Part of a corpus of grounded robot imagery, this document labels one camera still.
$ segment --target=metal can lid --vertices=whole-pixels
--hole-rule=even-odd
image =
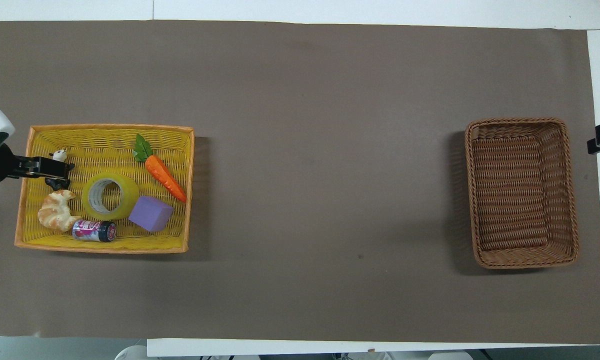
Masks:
[[[98,228],[98,239],[101,242],[112,242],[116,238],[116,224],[112,221],[102,221]]]

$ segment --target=toy food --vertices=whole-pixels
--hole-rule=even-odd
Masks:
[[[149,174],[158,180],[176,199],[182,203],[187,202],[187,195],[184,193],[182,187],[178,185],[178,182],[169,172],[165,163],[154,155],[151,145],[140,134],[135,137],[133,157],[138,162],[144,162],[144,167],[149,171]]]
[[[42,207],[37,211],[37,219],[45,228],[55,231],[69,231],[80,216],[71,216],[67,202],[76,196],[69,190],[54,191],[44,198]]]

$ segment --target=tape roll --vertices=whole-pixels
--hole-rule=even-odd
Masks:
[[[115,183],[120,189],[120,202],[113,210],[106,208],[103,203],[104,189],[111,183]],[[87,214],[105,221],[128,217],[139,197],[140,189],[132,178],[112,172],[102,172],[93,176],[82,191],[82,203]]]

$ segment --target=basket rim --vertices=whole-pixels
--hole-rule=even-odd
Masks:
[[[542,262],[526,262],[520,264],[497,264],[485,262],[485,259],[482,257],[483,250],[480,249],[479,244],[479,234],[478,234],[478,214],[477,206],[478,199],[476,196],[476,178],[474,176],[475,164],[474,164],[474,153],[473,153],[473,138],[472,132],[474,129],[479,126],[484,125],[524,125],[524,124],[540,124],[540,123],[550,123],[558,125],[560,132],[560,139],[562,143],[562,150],[565,154],[565,168],[566,168],[566,187],[568,189],[568,202],[569,202],[569,219],[571,223],[571,231],[572,231],[572,241],[570,246],[573,251],[571,256],[565,257],[562,260],[556,261],[542,261]],[[570,138],[569,133],[567,132],[567,127],[565,122],[556,117],[533,117],[533,118],[525,118],[525,117],[502,117],[502,118],[483,118],[480,120],[472,121],[467,125],[464,131],[464,148],[465,148],[465,158],[466,158],[466,170],[467,170],[467,187],[469,193],[469,214],[471,220],[471,239],[473,243],[473,257],[475,258],[478,264],[486,269],[529,269],[529,268],[544,268],[544,267],[558,267],[569,265],[575,262],[580,255],[580,244],[579,244],[579,233],[578,233],[578,225],[577,225],[577,217],[575,212],[575,197],[574,197],[574,184],[573,184],[573,174],[572,174],[572,157],[570,150]],[[511,251],[513,248],[508,249],[499,249],[499,251]]]
[[[26,157],[31,156],[33,139],[37,133],[50,130],[79,130],[79,129],[135,129],[135,130],[166,130],[171,132],[186,133],[191,139],[188,160],[188,174],[186,174],[186,204],[185,219],[182,228],[182,246],[172,248],[80,248],[70,246],[51,246],[46,244],[31,244],[23,240],[24,237],[24,214],[26,212],[29,178],[22,178],[20,186],[20,197],[18,204],[18,218],[16,221],[16,232],[14,246],[18,248],[29,248],[48,251],[65,251],[73,253],[101,253],[101,254],[174,254],[185,253],[189,250],[190,227],[191,227],[191,203],[193,199],[193,164],[195,155],[195,130],[190,126],[179,125],[154,125],[149,123],[67,123],[56,125],[31,125],[26,139]]]

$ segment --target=purple block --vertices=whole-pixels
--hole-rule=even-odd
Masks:
[[[147,231],[162,231],[172,216],[174,208],[151,196],[140,196],[129,220]]]

